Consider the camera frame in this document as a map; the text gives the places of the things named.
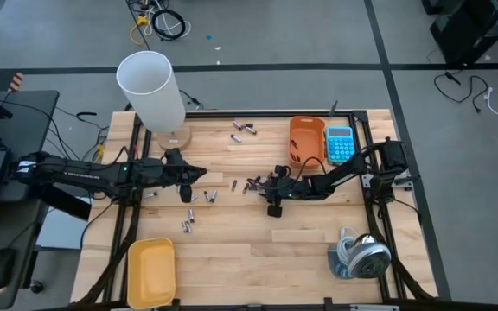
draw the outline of orange container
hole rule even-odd
[[[175,294],[172,241],[151,238],[133,243],[128,249],[128,305],[156,308],[170,304]]]
[[[288,143],[288,159],[290,166],[301,168],[311,156],[324,162],[324,130],[326,123],[319,117],[292,117],[290,120],[290,141]],[[291,155],[299,156],[300,162],[293,161]],[[316,168],[320,163],[310,159],[306,168]]]

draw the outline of calculator screen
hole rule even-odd
[[[330,136],[351,136],[351,131],[344,130],[344,129],[330,129],[329,135]]]

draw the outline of lamp base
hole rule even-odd
[[[156,142],[165,150],[174,148],[184,150],[191,143],[191,129],[189,125],[182,124],[173,133],[156,134]]]

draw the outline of calculator keypad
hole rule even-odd
[[[328,140],[328,158],[332,162],[345,162],[354,154],[353,138],[330,137]]]

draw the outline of white cylinder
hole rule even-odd
[[[143,51],[126,57],[118,66],[117,82],[145,128],[170,133],[180,127],[186,110],[166,56]]]

